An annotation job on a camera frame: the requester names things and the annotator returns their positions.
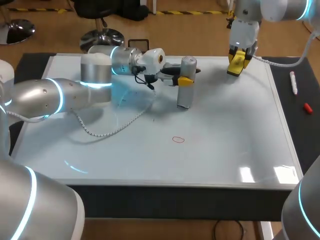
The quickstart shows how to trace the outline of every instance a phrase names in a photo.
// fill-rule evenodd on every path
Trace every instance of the wooden floor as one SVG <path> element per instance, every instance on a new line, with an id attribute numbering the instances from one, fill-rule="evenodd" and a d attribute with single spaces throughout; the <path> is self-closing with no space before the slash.
<path id="1" fill-rule="evenodd" d="M 64 0 L 16 0 L 12 8 L 69 8 Z M 221 10 L 215 0 L 158 0 L 159 11 Z M 35 35 L 25 42 L 0 46 L 0 59 L 17 66 L 23 53 L 80 53 L 79 39 L 95 28 L 93 20 L 77 17 L 73 12 L 11 12 L 13 19 L 28 19 L 36 26 Z M 151 48 L 163 48 L 167 55 L 227 56 L 229 31 L 226 16 L 150 15 L 134 22 L 113 15 L 105 18 L 110 28 L 129 39 L 149 39 Z M 301 22 L 263 22 L 258 36 L 258 56 L 300 56 L 310 33 Z M 320 79 L 318 62 L 320 41 L 314 40 L 308 59 Z M 87 220 L 83 240 L 210 240 L 214 221 L 202 220 Z M 243 222 L 245 240 L 255 240 L 254 224 Z M 275 231 L 281 229 L 273 223 Z M 223 222 L 217 240 L 239 240 L 236 223 Z"/>

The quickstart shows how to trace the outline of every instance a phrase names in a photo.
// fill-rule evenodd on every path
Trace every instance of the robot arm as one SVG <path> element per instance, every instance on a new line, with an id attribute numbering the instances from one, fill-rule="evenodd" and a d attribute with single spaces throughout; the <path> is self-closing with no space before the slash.
<path id="1" fill-rule="evenodd" d="M 271 22 L 308 19 L 318 31 L 320 26 L 318 11 L 320 11 L 318 0 L 238 0 L 234 12 L 236 18 L 232 22 L 229 38 L 228 73 L 239 76 L 252 58 L 257 59 L 255 56 L 258 49 L 257 36 L 263 18 Z M 306 45 L 301 61 L 297 63 L 284 65 L 264 62 L 278 67 L 294 67 L 307 55 L 310 42 Z"/>

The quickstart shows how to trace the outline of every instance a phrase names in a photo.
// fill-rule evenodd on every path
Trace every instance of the whiteboard surface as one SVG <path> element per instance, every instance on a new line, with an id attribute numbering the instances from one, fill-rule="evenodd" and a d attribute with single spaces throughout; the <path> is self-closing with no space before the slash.
<path id="1" fill-rule="evenodd" d="M 45 77 L 80 79 L 79 55 L 48 64 Z M 228 64 L 227 57 L 197 57 L 189 110 L 176 106 L 178 87 L 157 81 L 152 108 L 110 138 L 86 134 L 67 113 L 25 123 L 14 160 L 69 185 L 293 189 L 302 173 L 270 67 L 253 59 L 234 77 Z M 153 96 L 132 76 L 113 75 L 112 82 L 110 103 L 78 112 L 99 134 L 128 122 Z"/>

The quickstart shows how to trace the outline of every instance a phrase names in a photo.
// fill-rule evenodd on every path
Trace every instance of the cable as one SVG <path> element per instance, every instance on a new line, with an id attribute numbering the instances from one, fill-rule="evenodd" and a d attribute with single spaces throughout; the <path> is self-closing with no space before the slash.
<path id="1" fill-rule="evenodd" d="M 90 136 L 93 136 L 93 137 L 96 137 L 96 138 L 109 138 L 115 134 L 117 134 L 118 132 L 122 131 L 123 129 L 125 129 L 126 127 L 128 127 L 130 124 L 132 124 L 135 120 L 137 120 L 142 114 L 144 114 L 149 108 L 151 108 L 151 106 L 154 104 L 155 102 L 155 99 L 156 99 L 156 91 L 155 90 L 152 90 L 153 91 L 153 99 L 150 103 L 150 105 L 145 108 L 143 111 L 141 111 L 138 115 L 136 115 L 134 118 L 132 118 L 129 122 L 127 122 L 126 124 L 122 125 L 121 127 L 119 127 L 118 129 L 114 130 L 114 131 L 111 131 L 111 132 L 108 132 L 108 133 L 103 133 L 103 134 L 97 134 L 97 133 L 94 133 L 94 132 L 91 132 L 87 129 L 86 125 L 84 124 L 84 121 L 81 119 L 81 117 L 75 112 L 75 111 L 72 111 L 72 113 L 76 116 L 78 122 L 80 123 L 81 127 L 83 128 L 83 130 L 89 134 Z"/>
<path id="2" fill-rule="evenodd" d="M 295 66 L 298 66 L 304 59 L 305 57 L 307 56 L 308 54 L 308 50 L 310 48 L 310 45 L 311 45 L 311 42 L 313 41 L 313 39 L 315 39 L 319 34 L 316 32 L 316 31 L 313 31 L 305 45 L 305 48 L 304 48 L 304 51 L 303 51 L 303 54 L 302 56 L 300 57 L 300 59 L 295 62 L 295 63 L 292 63 L 292 64 L 280 64 L 280 63 L 276 63 L 276 62 L 272 62 L 272 61 L 268 61 L 268 60 L 264 60 L 262 59 L 261 57 L 258 57 L 256 55 L 253 55 L 252 57 L 254 59 L 257 59 L 259 60 L 260 62 L 263 62 L 263 63 L 266 63 L 266 64 L 269 64 L 269 65 L 272 65 L 272 66 L 276 66 L 276 67 L 284 67 L 284 68 L 292 68 L 292 67 L 295 67 Z"/>
<path id="3" fill-rule="evenodd" d="M 213 228 L 212 228 L 212 240 L 217 240 L 217 238 L 216 238 L 216 230 L 217 230 L 217 225 L 220 222 L 221 222 L 221 220 L 218 220 L 215 223 L 215 225 L 213 226 Z M 241 238 L 240 238 L 240 240 L 243 240 L 244 239 L 244 235 L 245 235 L 244 226 L 242 226 L 242 224 L 237 220 L 235 220 L 234 222 L 236 222 L 239 225 L 240 230 L 241 230 Z"/>
<path id="4" fill-rule="evenodd" d="M 147 84 L 144 80 L 142 80 L 140 77 L 138 77 L 137 75 L 134 75 L 134 80 L 137 84 Z"/>
<path id="5" fill-rule="evenodd" d="M 307 27 L 307 25 L 306 25 L 306 22 L 305 22 L 305 21 L 302 21 L 302 25 L 305 27 L 305 29 L 307 29 L 307 30 L 308 30 L 308 32 L 309 32 L 310 34 L 312 34 L 312 31 Z"/>
<path id="6" fill-rule="evenodd" d="M 45 115 L 45 116 L 43 116 L 41 118 L 38 118 L 38 119 L 32 119 L 32 118 L 27 118 L 25 116 L 22 116 L 22 115 L 20 115 L 18 113 L 12 112 L 12 111 L 6 111 L 6 114 L 14 116 L 14 117 L 16 117 L 16 118 L 18 118 L 18 119 L 20 119 L 20 120 L 22 120 L 22 121 L 24 121 L 26 123 L 30 123 L 30 124 L 40 123 L 40 122 L 48 119 L 51 116 L 51 115 Z"/>

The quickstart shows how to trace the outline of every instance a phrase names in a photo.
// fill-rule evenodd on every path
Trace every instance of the yellow block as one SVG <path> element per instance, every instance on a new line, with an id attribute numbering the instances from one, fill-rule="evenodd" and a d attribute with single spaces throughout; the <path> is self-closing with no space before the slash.
<path id="1" fill-rule="evenodd" d="M 203 14 L 203 13 L 200 12 L 200 11 L 186 11 L 186 12 L 191 13 L 191 14 L 193 14 L 193 15 L 202 15 L 202 14 Z"/>
<path id="2" fill-rule="evenodd" d="M 181 76 L 178 78 L 178 86 L 180 87 L 189 87 L 195 82 L 185 76 Z"/>
<path id="3" fill-rule="evenodd" d="M 240 76 L 245 67 L 245 55 L 246 53 L 244 51 L 238 50 L 230 62 L 226 72 L 236 77 Z"/>
<path id="4" fill-rule="evenodd" d="M 168 11 L 168 12 L 176 15 L 183 15 L 183 13 L 179 11 Z"/>
<path id="5" fill-rule="evenodd" d="M 249 65 L 249 63 L 250 63 L 250 60 L 244 60 L 244 69 L 246 69 L 246 67 Z"/>
<path id="6" fill-rule="evenodd" d="M 232 54 L 228 54 L 229 63 L 231 63 L 233 58 L 234 58 L 234 56 Z"/>

